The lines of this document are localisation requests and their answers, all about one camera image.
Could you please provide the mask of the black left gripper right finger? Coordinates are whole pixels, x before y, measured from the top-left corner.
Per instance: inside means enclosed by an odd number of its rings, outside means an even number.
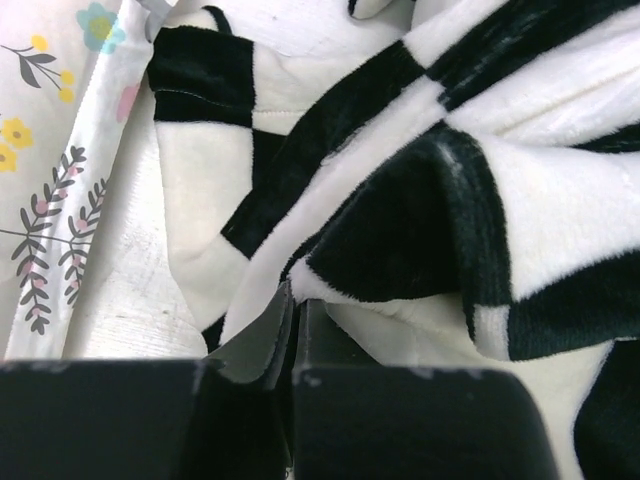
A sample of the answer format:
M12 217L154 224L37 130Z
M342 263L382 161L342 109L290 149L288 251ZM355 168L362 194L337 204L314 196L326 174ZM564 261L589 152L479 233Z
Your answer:
M541 415L512 374L384 366L318 301L292 370L298 479L555 479Z

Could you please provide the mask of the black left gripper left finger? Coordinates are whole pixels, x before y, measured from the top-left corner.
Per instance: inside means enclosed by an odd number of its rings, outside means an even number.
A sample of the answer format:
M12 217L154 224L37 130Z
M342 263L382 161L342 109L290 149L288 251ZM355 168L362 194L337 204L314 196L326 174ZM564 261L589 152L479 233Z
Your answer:
M5 479L282 479L294 302L201 359L1 366Z

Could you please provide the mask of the black white checkered pillowcase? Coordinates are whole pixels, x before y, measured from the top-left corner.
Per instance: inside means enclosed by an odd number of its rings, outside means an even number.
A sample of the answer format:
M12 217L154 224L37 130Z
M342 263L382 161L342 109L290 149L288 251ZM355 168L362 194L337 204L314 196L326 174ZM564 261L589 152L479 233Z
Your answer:
M639 5L445 2L368 59L205 6L148 67L209 349L287 282L375 357L528 382L565 479L639 475Z

